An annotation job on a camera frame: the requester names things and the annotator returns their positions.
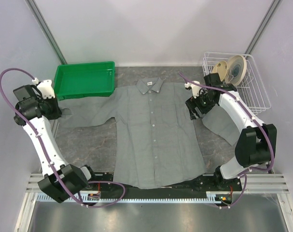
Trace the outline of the grey button shirt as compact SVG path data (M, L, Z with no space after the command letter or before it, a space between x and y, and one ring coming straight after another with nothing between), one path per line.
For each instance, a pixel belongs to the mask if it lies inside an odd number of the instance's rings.
M90 128L116 121L115 182L153 189L194 179L207 170L181 83L140 79L108 97L62 100L61 125Z

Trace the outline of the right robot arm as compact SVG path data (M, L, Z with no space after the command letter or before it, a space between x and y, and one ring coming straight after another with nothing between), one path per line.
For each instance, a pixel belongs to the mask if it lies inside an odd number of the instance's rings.
M221 82L218 73L206 75L204 85L189 80L182 73L180 76L185 80L185 88L193 94L186 101L191 116L202 118L217 105L227 112L240 133L234 157L216 170L214 187L224 190L230 185L230 179L240 178L252 170L270 171L275 162L277 141L274 124L260 120L244 103L236 87ZM267 162L269 167L260 167Z

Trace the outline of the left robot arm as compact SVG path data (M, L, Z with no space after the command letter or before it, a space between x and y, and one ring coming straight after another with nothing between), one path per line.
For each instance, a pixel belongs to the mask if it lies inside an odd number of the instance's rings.
M70 197L68 191L78 194L84 188L96 188L98 179L92 175L89 166L76 167L61 155L50 122L60 118L62 113L47 81L19 87L13 93L18 100L14 121L32 140L41 162L43 179L38 182L40 190L62 203Z

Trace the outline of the green plastic tray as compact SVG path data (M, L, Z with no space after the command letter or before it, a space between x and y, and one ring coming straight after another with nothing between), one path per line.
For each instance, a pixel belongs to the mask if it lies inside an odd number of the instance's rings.
M108 97L114 92L113 61L59 65L54 78L58 100Z

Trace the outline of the beige plate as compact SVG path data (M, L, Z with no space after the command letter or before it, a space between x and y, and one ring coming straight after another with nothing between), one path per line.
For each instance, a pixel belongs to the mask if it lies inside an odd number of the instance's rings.
M218 73L220 80L223 82L228 72L227 62L222 60L213 66L211 73Z

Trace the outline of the beige bowl blue centre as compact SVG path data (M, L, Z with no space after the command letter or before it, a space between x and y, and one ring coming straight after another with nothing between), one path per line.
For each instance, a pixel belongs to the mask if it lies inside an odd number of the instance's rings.
M244 56L235 55L227 61L227 74L224 78L227 84L238 86L241 84L247 71L247 62Z

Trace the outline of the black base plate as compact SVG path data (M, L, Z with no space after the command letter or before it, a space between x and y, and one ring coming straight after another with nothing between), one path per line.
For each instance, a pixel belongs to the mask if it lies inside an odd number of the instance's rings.
M92 175L91 181L112 181L113 173L95 173ZM222 178L219 171L215 171L214 174L204 174L189 181L183 181L177 184L159 187L154 189L140 189L130 185L123 184L126 194L133 196L194 196L201 197L206 194L207 191L215 192L228 192L242 191L240 180L237 178L225 180ZM123 188L116 184L107 183L92 183L82 190L99 190L100 196L108 196L113 198L119 198L123 193Z

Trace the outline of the aluminium frame rail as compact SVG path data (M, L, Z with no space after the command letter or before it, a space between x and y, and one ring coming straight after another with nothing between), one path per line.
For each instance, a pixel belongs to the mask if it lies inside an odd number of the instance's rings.
M242 191L211 192L221 203L57 203L28 181L16 232L293 232L293 206L281 174L247 174Z

